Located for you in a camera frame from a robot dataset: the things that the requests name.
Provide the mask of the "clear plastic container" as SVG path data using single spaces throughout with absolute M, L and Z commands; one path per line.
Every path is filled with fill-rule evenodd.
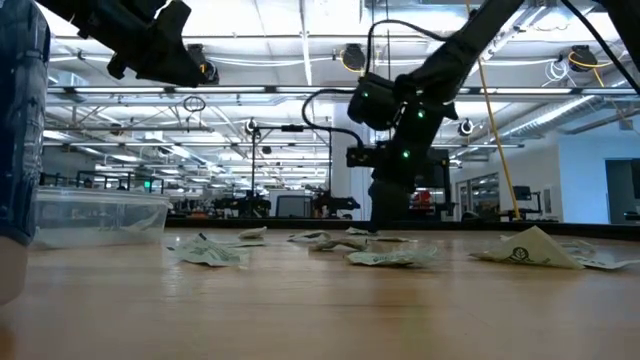
M 36 235 L 41 249 L 141 245 L 159 241 L 172 205 L 163 195 L 80 188 L 41 188 L 36 196 Z M 142 232 L 100 231 L 120 222 L 129 225 L 159 214 Z

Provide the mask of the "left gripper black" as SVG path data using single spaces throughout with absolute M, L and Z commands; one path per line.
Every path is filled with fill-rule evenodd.
M 191 8 L 181 0 L 118 0 L 130 21 L 124 24 L 120 48 L 107 65 L 110 75 L 124 77 L 126 69 L 138 79 L 196 87 L 205 82 L 200 65 L 189 54 L 182 30 Z

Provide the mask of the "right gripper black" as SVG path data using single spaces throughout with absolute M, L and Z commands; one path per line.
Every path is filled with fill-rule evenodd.
M 409 194 L 422 180 L 434 173 L 436 161 L 411 148 L 389 142 L 347 148 L 349 168 L 371 168 L 373 180 L 368 193 L 371 199 L 369 230 L 387 228 L 399 221 L 409 207 Z

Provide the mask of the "wrappers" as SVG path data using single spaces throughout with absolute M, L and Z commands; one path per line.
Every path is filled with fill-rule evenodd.
M 340 239 L 328 239 L 320 241 L 310 247 L 311 251 L 326 251 L 332 250 L 338 246 L 344 246 L 356 251 L 365 251 L 369 245 L 366 239 L 358 239 L 352 237 L 345 237 Z

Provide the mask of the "monitor on stand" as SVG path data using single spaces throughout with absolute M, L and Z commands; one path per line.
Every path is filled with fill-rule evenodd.
M 513 191 L 517 205 L 520 206 L 524 202 L 532 202 L 534 207 L 528 208 L 520 206 L 518 208 L 518 212 L 520 215 L 519 218 L 516 217 L 516 211 L 513 209 L 501 211 L 499 213 L 500 219 L 506 219 L 508 222 L 558 222 L 558 218 L 548 212 L 545 204 L 543 203 L 543 197 L 540 191 L 532 191 L 529 186 L 514 186 Z

